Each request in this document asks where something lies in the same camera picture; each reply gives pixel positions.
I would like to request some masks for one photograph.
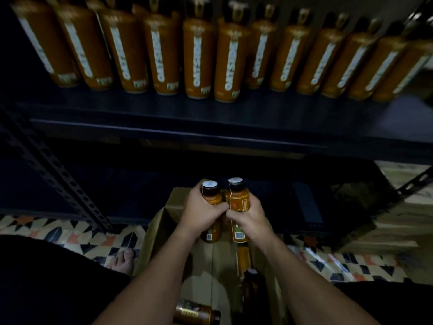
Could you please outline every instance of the shelf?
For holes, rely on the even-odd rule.
[[[18,105],[50,137],[157,139],[433,164],[433,108],[409,95],[383,105],[263,87],[223,104],[184,93],[77,87]]]

